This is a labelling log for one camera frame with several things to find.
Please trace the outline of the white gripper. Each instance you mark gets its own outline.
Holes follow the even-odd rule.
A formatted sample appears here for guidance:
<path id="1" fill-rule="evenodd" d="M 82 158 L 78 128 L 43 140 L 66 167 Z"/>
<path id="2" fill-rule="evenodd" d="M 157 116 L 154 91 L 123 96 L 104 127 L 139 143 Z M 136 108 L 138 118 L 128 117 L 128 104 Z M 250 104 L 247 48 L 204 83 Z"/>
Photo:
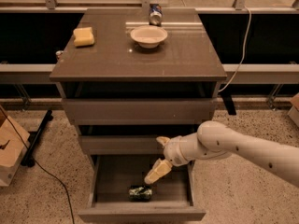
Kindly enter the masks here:
<path id="1" fill-rule="evenodd" d="M 167 175 L 173 166 L 182 166 L 195 160 L 219 160 L 231 156 L 230 153 L 225 151 L 209 150 L 200 143 L 197 133 L 174 138 L 159 136 L 156 141 L 164 147 L 166 160 L 158 159 L 153 164 L 144 178 L 145 183 L 148 185 Z"/>

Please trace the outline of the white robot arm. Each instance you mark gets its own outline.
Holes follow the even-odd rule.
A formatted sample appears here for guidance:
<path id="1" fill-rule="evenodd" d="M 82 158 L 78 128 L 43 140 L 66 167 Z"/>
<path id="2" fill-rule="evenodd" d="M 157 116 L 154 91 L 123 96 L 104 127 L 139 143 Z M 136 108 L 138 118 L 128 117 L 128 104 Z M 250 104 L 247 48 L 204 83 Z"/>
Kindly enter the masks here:
<path id="1" fill-rule="evenodd" d="M 173 166 L 195 160 L 222 159 L 234 153 L 281 179 L 299 186 L 299 148 L 282 145 L 254 136 L 238 133 L 217 121 L 205 121 L 196 133 L 168 138 L 159 136 L 164 147 L 164 159 L 158 159 L 145 176 L 152 184 L 167 175 Z"/>

